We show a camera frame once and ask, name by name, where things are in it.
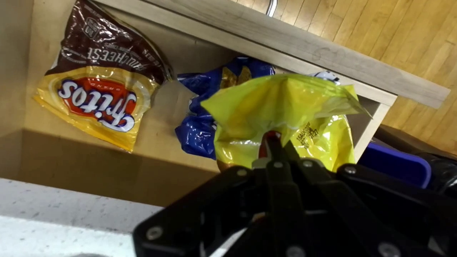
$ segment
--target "red logo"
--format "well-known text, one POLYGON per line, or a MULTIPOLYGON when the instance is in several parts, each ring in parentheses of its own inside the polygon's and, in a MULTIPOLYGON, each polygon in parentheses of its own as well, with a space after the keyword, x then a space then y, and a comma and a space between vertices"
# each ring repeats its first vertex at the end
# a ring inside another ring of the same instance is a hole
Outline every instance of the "red logo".
POLYGON ((94 118, 110 129, 127 132, 135 125, 131 114, 137 97, 120 83, 93 77, 63 80, 57 94, 72 113, 94 118))

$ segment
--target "screw head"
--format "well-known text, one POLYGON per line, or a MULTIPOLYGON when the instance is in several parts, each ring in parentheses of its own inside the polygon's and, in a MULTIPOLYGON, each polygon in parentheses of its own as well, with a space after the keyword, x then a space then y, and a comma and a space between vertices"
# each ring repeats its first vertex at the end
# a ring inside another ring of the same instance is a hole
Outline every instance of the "screw head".
POLYGON ((312 166, 313 166, 313 163, 310 162, 310 161, 304 161, 304 162, 303 162, 303 166, 309 168, 309 167, 312 167, 312 166))
POLYGON ((241 169, 236 172, 236 175, 241 176, 241 177, 246 176, 247 174, 248 174, 248 172, 245 169, 241 169))
POLYGON ((387 242, 381 242, 377 250, 382 257, 401 257, 401 252, 395 245, 387 242))
POLYGON ((356 173, 356 169, 354 167, 352 167, 352 166, 348 166, 348 167, 344 168, 344 171, 346 171, 349 174, 355 174, 356 173))
POLYGON ((305 251, 299 246, 290 246, 286 250, 287 257, 305 257, 305 251))
POLYGON ((163 233, 163 230, 161 227, 159 227, 159 226, 152 227, 152 228, 148 229, 148 231, 146 232, 146 238, 148 240, 155 240, 155 239, 161 237, 162 233, 163 233))
POLYGON ((278 162, 278 161, 277 161, 277 162, 273 163, 273 166, 274 166, 275 168, 282 168, 284 165, 282 164, 282 162, 278 162))

